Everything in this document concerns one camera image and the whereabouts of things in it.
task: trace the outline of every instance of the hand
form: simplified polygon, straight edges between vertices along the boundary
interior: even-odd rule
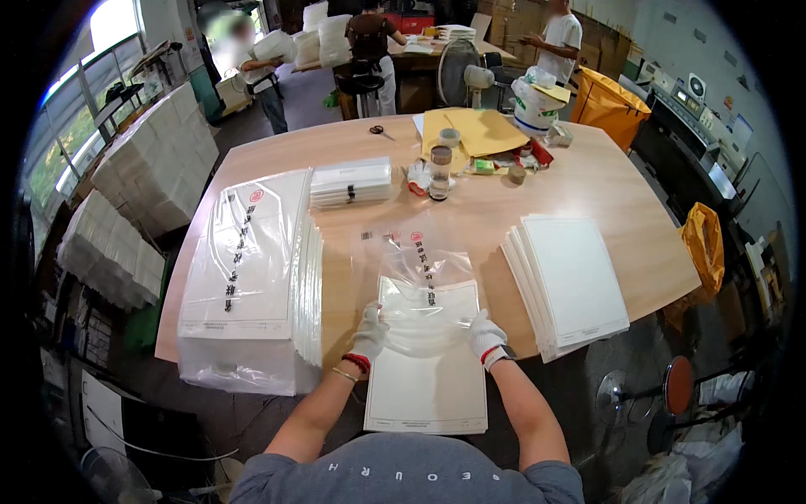
[[[521,44],[523,45],[533,45],[536,48],[542,48],[546,46],[546,43],[543,39],[540,38],[540,35],[535,35],[534,33],[531,35],[524,35],[521,39]]]
[[[375,362],[383,349],[386,332],[389,330],[389,324],[381,322],[378,318],[379,309],[378,301],[373,301],[364,308],[364,317],[353,335],[353,349],[349,352],[365,357],[370,365]]]
[[[480,311],[473,319],[470,324],[470,334],[473,338],[470,345],[479,360],[489,350],[506,344],[506,333],[492,320],[487,320],[487,308]]]

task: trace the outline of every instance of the light wood tabletop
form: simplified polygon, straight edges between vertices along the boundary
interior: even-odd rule
[[[435,58],[442,54],[442,49],[445,47],[445,42],[441,42],[438,40],[422,40],[417,42],[417,45],[422,46],[424,48],[433,48],[434,52],[431,54],[424,54],[422,52],[405,52],[405,46],[400,44],[395,44],[394,42],[389,43],[389,55],[392,57],[393,60],[398,58]],[[485,42],[483,40],[476,41],[476,48],[479,50],[479,54],[484,54],[486,52],[497,52],[501,54],[501,58],[504,60],[511,60],[515,61],[517,58],[512,54],[506,52],[504,49],[497,48],[496,46],[490,44],[489,42]],[[311,61],[310,63],[306,63],[305,65],[299,65],[291,73],[294,72],[307,72],[308,70],[316,70],[320,69],[322,65],[318,61]]]
[[[386,135],[373,135],[380,124]],[[322,354],[325,369],[349,349],[359,308],[377,295],[377,271],[356,257],[359,227],[388,223],[429,210],[453,227],[479,282],[479,305],[509,336],[520,357],[538,354],[521,295],[500,244],[510,226],[530,213],[584,215],[596,220],[610,254],[630,321],[662,308],[700,285],[688,251],[652,189],[618,146],[599,128],[565,123],[569,148],[552,148],[549,169],[516,186],[505,177],[466,175],[447,200],[419,198],[405,185],[403,167],[420,153],[410,115],[357,119],[310,127],[232,148],[201,199],[179,252],[165,295],[155,355],[177,361],[177,321],[189,266],[210,208],[221,190],[290,169],[390,156],[392,197],[315,211],[322,231]]]

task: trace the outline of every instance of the white glove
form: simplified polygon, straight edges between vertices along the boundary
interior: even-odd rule
[[[409,190],[417,196],[425,196],[431,183],[431,170],[426,167],[425,161],[418,159],[416,163],[409,165],[406,176],[409,179]]]
[[[384,347],[384,339],[386,339],[386,332],[389,330],[389,324],[383,323],[378,319],[378,310],[380,304],[378,301],[373,301],[364,308],[364,317],[358,325],[358,330],[353,335],[353,348],[347,354],[363,357],[362,361],[366,360],[367,370],[375,362],[376,357]]]
[[[470,324],[470,334],[472,335],[471,347],[473,353],[484,363],[484,357],[490,350],[506,344],[506,333],[501,330],[492,320],[487,320],[487,308],[484,308],[473,319]]]

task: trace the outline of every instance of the smartwatch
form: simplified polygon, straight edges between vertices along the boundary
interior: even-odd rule
[[[484,357],[484,368],[487,369],[488,373],[492,365],[500,359],[515,360],[515,351],[507,345],[500,345],[490,350]]]

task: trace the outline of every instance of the person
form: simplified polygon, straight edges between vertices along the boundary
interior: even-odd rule
[[[565,86],[582,47],[582,25],[571,13],[568,0],[549,0],[548,6],[551,17],[542,37],[527,35],[521,44],[542,49],[537,66],[556,76],[557,85]]]
[[[387,36],[396,43],[405,45],[405,37],[397,27],[378,14],[380,0],[362,0],[361,14],[347,21],[344,36],[350,42],[353,60],[366,60],[375,67],[376,75],[384,78],[378,89],[380,115],[395,115],[395,66],[388,53]]]
[[[319,457],[353,385],[380,354],[388,325],[367,305],[353,348],[297,405],[265,452],[249,459],[231,504],[258,502],[583,502],[563,431],[546,399],[503,345],[482,310],[470,328],[473,352],[492,374],[520,446],[518,471],[499,469],[460,439],[414,433],[362,435]]]
[[[271,60],[258,60],[253,47],[255,45],[255,25],[250,18],[240,16],[233,25],[233,35],[239,44],[235,63],[241,77],[247,83],[251,94],[257,97],[260,107],[268,121],[272,124],[275,135],[285,133],[289,125],[285,122],[285,111],[280,93],[276,88],[274,71],[283,64],[282,57]]]

